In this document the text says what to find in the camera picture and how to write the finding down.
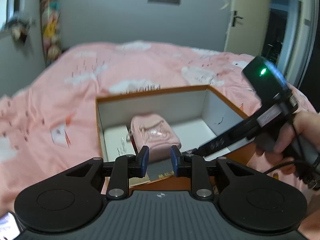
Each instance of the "sticker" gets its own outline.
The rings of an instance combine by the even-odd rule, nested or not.
[[[162,179],[162,178],[165,178],[165,177],[168,177],[168,176],[172,176],[172,175],[174,175],[174,172],[173,171],[169,171],[169,172],[165,172],[164,174],[159,174],[158,178]]]
[[[270,107],[266,112],[264,112],[262,115],[260,115],[257,118],[257,121],[261,127],[265,126],[267,123],[271,122],[273,119],[275,119],[279,114],[281,114],[282,111],[277,105],[273,105]]]

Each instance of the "doorway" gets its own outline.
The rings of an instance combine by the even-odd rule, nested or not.
[[[301,0],[271,0],[261,55],[285,75],[299,26]]]

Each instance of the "silver bolt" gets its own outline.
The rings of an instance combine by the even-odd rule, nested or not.
[[[312,181],[308,182],[308,188],[313,189],[317,185],[317,181],[313,179]]]
[[[111,197],[120,197],[124,194],[124,191],[120,188],[113,188],[113,189],[109,190],[108,193]]]
[[[276,95],[273,97],[273,99],[279,99],[279,97],[280,97],[280,93],[276,94]]]
[[[196,191],[196,194],[199,197],[209,197],[212,194],[212,192],[206,188],[201,188]]]

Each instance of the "door handle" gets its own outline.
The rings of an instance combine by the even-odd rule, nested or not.
[[[243,19],[243,17],[240,17],[237,15],[238,11],[233,11],[233,19],[232,19],[232,27],[236,26],[236,19]]]

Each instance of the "white door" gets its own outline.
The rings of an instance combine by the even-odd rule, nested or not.
[[[269,20],[270,0],[232,0],[224,51],[260,55]]]
[[[307,71],[315,42],[319,0],[301,0],[300,22],[295,44],[292,49],[286,80],[295,87],[300,87]]]

